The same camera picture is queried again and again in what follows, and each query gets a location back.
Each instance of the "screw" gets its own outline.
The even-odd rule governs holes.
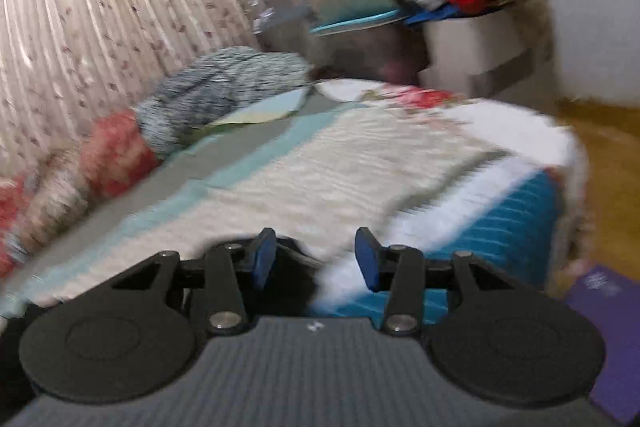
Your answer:
[[[386,327],[390,331],[396,333],[406,333],[407,331],[415,330],[418,325],[418,321],[411,315],[398,314],[391,315],[386,320]]]
[[[209,317],[209,324],[217,330],[228,330],[240,324],[242,318],[234,312],[218,312]]]

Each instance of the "patterned curtain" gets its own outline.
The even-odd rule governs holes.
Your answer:
[[[246,0],[0,0],[0,176],[196,56],[254,44]]]

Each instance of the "purple box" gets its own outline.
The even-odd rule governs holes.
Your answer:
[[[577,280],[565,302],[600,330],[607,346],[590,398],[626,425],[640,413],[640,285],[596,266]]]

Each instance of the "black object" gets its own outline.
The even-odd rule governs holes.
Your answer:
[[[425,260],[367,229],[355,252],[369,288],[390,292],[381,332],[262,316],[299,314],[312,290],[275,289],[278,270],[313,270],[271,229],[197,261],[157,254],[27,329],[20,359],[42,394],[10,425],[613,425],[586,399],[605,356],[587,319],[468,252]],[[428,328],[425,287],[450,304]]]

